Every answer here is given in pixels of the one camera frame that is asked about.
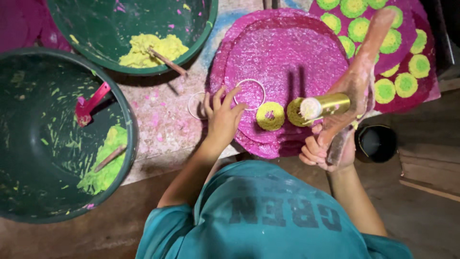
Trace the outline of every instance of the metal ring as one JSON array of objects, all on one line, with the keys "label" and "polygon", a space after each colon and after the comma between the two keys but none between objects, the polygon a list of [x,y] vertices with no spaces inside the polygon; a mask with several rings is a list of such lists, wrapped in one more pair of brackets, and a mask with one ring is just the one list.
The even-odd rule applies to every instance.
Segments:
[{"label": "metal ring", "polygon": [[[242,82],[246,82],[246,81],[252,81],[252,82],[256,82],[256,83],[257,83],[257,84],[258,84],[258,85],[259,85],[259,86],[262,88],[262,92],[264,92],[264,99],[262,100],[262,103],[261,103],[261,104],[259,104],[259,106],[257,106],[257,107],[256,107],[256,108],[254,108],[254,109],[245,109],[246,111],[255,111],[255,110],[259,109],[259,107],[261,107],[261,106],[262,106],[262,104],[264,104],[264,103],[265,103],[265,88],[264,88],[264,86],[262,85],[262,83],[261,83],[261,82],[259,82],[259,81],[255,80],[255,79],[244,79],[244,80],[240,81],[238,84],[236,84],[236,86],[235,86],[235,87],[238,87],[238,86],[240,86],[240,84],[241,84]],[[236,101],[236,97],[235,97],[235,96],[233,96],[233,100],[234,100],[234,101],[235,101],[235,103],[238,105],[238,102]]]},{"label": "metal ring", "polygon": [[193,113],[190,111],[190,101],[192,100],[193,97],[195,97],[195,96],[198,95],[198,94],[206,94],[206,93],[205,93],[205,92],[198,92],[198,93],[192,95],[192,96],[190,97],[190,99],[189,99],[189,104],[187,105],[187,108],[189,109],[190,115],[193,116],[195,119],[207,120],[207,118],[199,118],[199,117],[193,115]]}]

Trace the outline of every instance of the green plastic basin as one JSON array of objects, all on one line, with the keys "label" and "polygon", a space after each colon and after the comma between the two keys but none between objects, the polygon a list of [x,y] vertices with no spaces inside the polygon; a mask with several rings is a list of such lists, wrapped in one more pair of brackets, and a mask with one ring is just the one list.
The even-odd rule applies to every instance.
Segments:
[{"label": "green plastic basin", "polygon": [[[0,67],[0,216],[54,223],[97,207],[129,172],[138,143],[136,119],[117,84],[88,60],[47,48],[3,53]],[[81,128],[76,98],[88,99],[104,81],[112,90]],[[87,194],[76,185],[115,124],[128,133],[123,165],[107,190]]]},{"label": "green plastic basin", "polygon": [[158,33],[161,38],[176,35],[189,48],[174,61],[182,65],[203,47],[211,33],[218,0],[48,0],[48,7],[62,34],[91,61],[127,74],[156,75],[170,68],[166,65],[141,69],[118,65],[119,58],[131,49],[131,36],[141,33]]}]

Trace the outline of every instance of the teal t-shirt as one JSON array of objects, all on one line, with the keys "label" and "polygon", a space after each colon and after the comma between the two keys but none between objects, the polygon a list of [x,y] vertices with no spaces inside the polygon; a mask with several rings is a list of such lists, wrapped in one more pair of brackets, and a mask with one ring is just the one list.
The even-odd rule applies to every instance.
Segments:
[{"label": "teal t-shirt", "polygon": [[410,259],[396,240],[360,233],[327,193],[277,165],[226,166],[188,205],[154,209],[137,259]]}]

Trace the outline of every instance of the concrete floor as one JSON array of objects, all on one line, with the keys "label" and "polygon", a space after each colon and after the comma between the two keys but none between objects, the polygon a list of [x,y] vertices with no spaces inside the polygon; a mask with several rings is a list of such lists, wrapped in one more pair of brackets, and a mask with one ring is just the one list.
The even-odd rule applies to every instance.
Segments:
[{"label": "concrete floor", "polygon": [[[270,162],[330,192],[319,168],[297,157]],[[398,156],[383,164],[356,161],[355,166],[388,233],[405,242],[415,258],[460,258],[460,203],[399,184]],[[0,258],[134,258],[149,212],[176,175],[122,186],[96,209],[66,222],[30,225],[0,219]]]}]

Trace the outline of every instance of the person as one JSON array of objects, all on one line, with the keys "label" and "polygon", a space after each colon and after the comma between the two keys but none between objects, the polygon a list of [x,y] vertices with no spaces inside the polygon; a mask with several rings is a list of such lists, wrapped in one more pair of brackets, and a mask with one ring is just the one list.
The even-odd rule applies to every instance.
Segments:
[{"label": "person", "polygon": [[239,90],[221,102],[222,87],[213,109],[206,94],[208,135],[147,218],[136,258],[412,258],[387,237],[359,181],[352,137],[338,166],[326,164],[314,136],[300,155],[327,170],[335,199],[263,161],[233,163],[208,177],[246,108],[230,108]]}]

